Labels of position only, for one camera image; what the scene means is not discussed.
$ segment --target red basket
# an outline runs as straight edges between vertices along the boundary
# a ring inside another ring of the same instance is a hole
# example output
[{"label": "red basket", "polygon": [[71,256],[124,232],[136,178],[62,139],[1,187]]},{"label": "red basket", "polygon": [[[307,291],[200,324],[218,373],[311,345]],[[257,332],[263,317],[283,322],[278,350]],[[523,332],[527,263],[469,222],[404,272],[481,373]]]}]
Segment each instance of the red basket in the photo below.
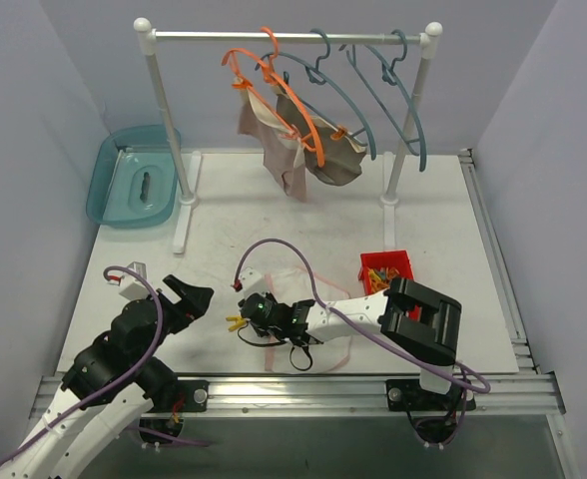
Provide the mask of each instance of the red basket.
[{"label": "red basket", "polygon": [[[357,278],[362,281],[365,294],[373,294],[371,280],[366,273],[366,270],[369,268],[382,269],[383,267],[395,267],[400,273],[400,276],[413,279],[413,270],[411,269],[409,255],[404,249],[398,251],[364,252],[360,255],[360,262],[362,268]],[[414,309],[409,314],[409,317],[411,319],[418,319],[418,309]]]}]

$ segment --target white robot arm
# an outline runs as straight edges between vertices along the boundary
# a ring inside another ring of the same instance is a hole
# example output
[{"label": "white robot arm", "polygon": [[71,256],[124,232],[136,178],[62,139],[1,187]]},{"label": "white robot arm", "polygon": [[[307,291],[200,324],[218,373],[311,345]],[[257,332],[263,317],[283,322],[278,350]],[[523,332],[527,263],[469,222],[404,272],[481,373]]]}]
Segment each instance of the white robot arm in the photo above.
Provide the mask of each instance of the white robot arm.
[{"label": "white robot arm", "polygon": [[[59,387],[47,411],[23,443],[29,441],[44,427],[50,429],[49,424],[77,402],[78,397],[70,389],[62,390]],[[105,406],[88,407],[70,414],[52,427],[48,434],[32,447],[14,460],[3,464],[0,467],[0,479],[49,477],[50,471],[59,458],[72,445],[85,426],[104,408]]]},{"label": "white robot arm", "polygon": [[141,414],[153,406],[169,411],[181,396],[178,377],[153,353],[168,334],[205,314],[214,291],[170,274],[163,282],[180,298],[173,303],[142,275],[129,273],[141,281],[123,294],[131,301],[76,356],[42,419],[13,459],[0,466],[0,479],[74,479]]},{"label": "white robot arm", "polygon": [[[339,310],[368,334],[383,334],[407,352],[444,373],[453,371],[461,305],[456,300],[410,279],[395,279],[388,290],[365,297],[329,302],[313,299],[292,305],[278,303],[262,274],[250,267],[239,276],[244,299],[241,316],[258,336],[273,336],[307,347],[337,337],[360,334],[330,309]],[[418,320],[408,312],[419,307]],[[420,369],[420,386],[445,394],[450,383]]]},{"label": "white robot arm", "polygon": [[154,407],[145,391],[130,384],[83,429],[51,471],[52,479],[76,479],[128,425]]}]

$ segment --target gray hanger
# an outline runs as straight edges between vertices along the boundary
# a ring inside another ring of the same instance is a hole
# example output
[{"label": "gray hanger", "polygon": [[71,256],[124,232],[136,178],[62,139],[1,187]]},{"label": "gray hanger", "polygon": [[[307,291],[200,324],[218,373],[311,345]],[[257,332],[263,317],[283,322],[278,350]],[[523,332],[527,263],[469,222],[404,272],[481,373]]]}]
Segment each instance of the gray hanger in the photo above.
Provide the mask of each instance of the gray hanger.
[{"label": "gray hanger", "polygon": [[[395,120],[393,119],[393,116],[390,114],[390,112],[388,111],[388,109],[386,108],[386,106],[384,105],[382,100],[380,100],[380,97],[377,96],[377,94],[375,93],[375,90],[373,90],[373,88],[368,83],[366,78],[364,78],[364,75],[362,74],[360,69],[357,67],[357,61],[355,58],[355,45],[351,45],[350,52],[348,50],[346,51],[346,59],[348,60],[349,64],[351,65],[351,67],[353,68],[353,70],[355,71],[357,76],[360,78],[360,81],[364,84],[366,89],[369,91],[371,96],[375,99],[375,101],[380,106],[380,108],[382,109],[382,111],[384,112],[386,117],[389,119],[389,121],[391,122],[391,124],[393,125],[393,127],[395,128],[397,133],[400,135],[400,137],[402,138],[402,140],[406,144],[406,147],[409,150],[409,152],[412,155],[420,156],[419,169],[421,172],[423,172],[426,169],[426,142],[424,140],[424,132],[422,130],[422,123],[420,122],[420,118],[417,116],[417,111],[415,110],[415,106],[413,105],[413,101],[411,100],[410,95],[407,93],[406,89],[404,88],[402,81],[397,77],[397,75],[393,71],[393,67],[395,66],[395,63],[401,62],[406,57],[406,42],[404,41],[403,43],[404,43],[403,54],[400,57],[395,58],[391,65],[389,65],[387,63],[387,61],[384,59],[382,54],[380,54],[380,52],[378,52],[375,48],[373,48],[369,45],[365,45],[364,47],[368,51],[370,51],[373,55],[375,55],[377,57],[377,59],[380,61],[380,63],[382,64],[382,80],[384,80],[386,83],[388,83],[391,86],[396,86],[400,90],[400,93],[402,94],[402,97],[404,98],[404,101],[406,102],[406,106],[409,109],[409,113],[411,114],[411,117],[413,118],[413,122],[415,123],[415,130],[417,131],[417,138],[414,138],[412,140],[409,140],[405,136],[402,128],[400,128],[399,125],[395,122]],[[338,50],[340,50],[340,51],[344,50],[345,47],[346,47],[346,45],[341,45]],[[419,152],[412,145],[416,142],[418,142],[420,145]]]},{"label": "gray hanger", "polygon": [[[317,59],[315,60],[315,64],[316,66],[312,65],[311,63],[308,63],[307,61],[303,60],[300,57],[297,57],[296,55],[292,55],[291,53],[286,53],[286,52],[279,52],[279,56],[281,57],[285,57],[285,58],[289,58],[290,60],[294,60],[295,62],[301,64],[304,66],[304,69],[307,71],[307,75],[309,77],[309,80],[312,83],[316,83],[317,85],[324,85],[325,83],[328,83],[334,90],[337,91],[337,93],[347,102],[347,104],[351,107],[351,109],[353,110],[353,112],[355,113],[355,115],[358,117],[358,119],[360,120],[360,122],[362,123],[362,128],[359,129],[356,132],[347,134],[352,140],[354,140],[358,145],[362,146],[362,147],[366,147],[367,144],[359,141],[357,138],[355,138],[355,136],[361,134],[362,132],[366,132],[366,138],[368,141],[368,147],[369,147],[369,153],[371,155],[371,159],[375,160],[375,157],[377,156],[377,150],[375,147],[375,138],[373,137],[373,131],[371,130],[371,126],[369,125],[368,121],[366,120],[366,118],[364,117],[364,115],[362,114],[362,112],[360,111],[360,109],[357,107],[357,105],[353,102],[353,100],[348,96],[347,93],[344,92],[344,90],[339,87],[330,77],[328,77],[325,73],[323,73],[321,70],[319,70],[317,67],[319,66],[319,61],[323,60],[325,58],[327,58],[329,56],[329,54],[331,53],[331,47],[329,46],[329,42],[326,38],[326,35],[324,35],[324,32],[321,32],[321,30],[319,29],[313,29],[312,30],[314,33],[318,33],[318,35],[321,35],[322,38],[325,41],[326,44],[326,53],[324,55],[320,55],[319,57],[317,57]],[[264,54],[261,59],[264,59],[270,55],[272,55],[274,52],[269,52]],[[313,77],[313,80],[311,79],[311,72],[313,72],[315,75],[318,75],[320,77],[320,80],[318,78]],[[284,72],[283,73],[283,78],[286,79],[286,81],[289,82],[289,73],[288,72]],[[321,117],[323,120],[325,120],[329,125],[331,125],[334,128],[338,128],[338,125],[332,121],[327,115],[324,115],[323,113],[321,113],[317,108],[313,107],[312,105],[310,105],[308,102],[306,102],[305,100],[303,100],[300,96],[298,96],[298,98],[300,99],[300,101],[310,110],[312,110],[314,113],[316,113],[319,117]]]}]

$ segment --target screw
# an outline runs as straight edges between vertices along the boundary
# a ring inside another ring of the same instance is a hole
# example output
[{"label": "screw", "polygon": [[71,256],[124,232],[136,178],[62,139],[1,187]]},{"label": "screw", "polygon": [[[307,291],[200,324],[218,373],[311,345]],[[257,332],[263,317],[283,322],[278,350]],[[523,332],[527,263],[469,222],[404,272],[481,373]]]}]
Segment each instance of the screw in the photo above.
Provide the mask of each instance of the screw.
[{"label": "screw", "polygon": [[207,391],[205,389],[197,389],[194,391],[194,402],[197,404],[203,404],[207,401]]},{"label": "screw", "polygon": [[389,401],[397,402],[402,397],[402,391],[400,391],[397,387],[392,387],[389,389],[389,392],[387,392],[386,395],[389,398]]}]

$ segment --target beige cloth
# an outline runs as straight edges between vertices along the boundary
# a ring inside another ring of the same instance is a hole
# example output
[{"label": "beige cloth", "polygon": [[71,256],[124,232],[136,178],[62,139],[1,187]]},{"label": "beige cloth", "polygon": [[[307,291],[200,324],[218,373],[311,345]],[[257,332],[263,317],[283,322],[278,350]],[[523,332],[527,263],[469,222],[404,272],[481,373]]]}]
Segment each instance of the beige cloth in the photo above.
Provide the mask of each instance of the beige cloth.
[{"label": "beige cloth", "polygon": [[301,202],[306,200],[304,150],[299,139],[288,139],[289,130],[248,91],[241,90],[243,106],[238,133],[251,135],[263,144],[263,165],[285,193]]},{"label": "beige cloth", "polygon": [[[277,113],[290,125],[294,125],[304,137],[309,133],[309,127],[304,117],[283,91],[278,91]],[[341,187],[351,183],[362,174],[362,158],[366,155],[365,147],[355,143],[347,135],[338,140],[331,138],[337,129],[317,116],[311,116],[313,124],[322,141],[324,149],[324,166],[317,164],[317,155],[308,150],[304,151],[306,168],[321,182],[327,185]]]}]

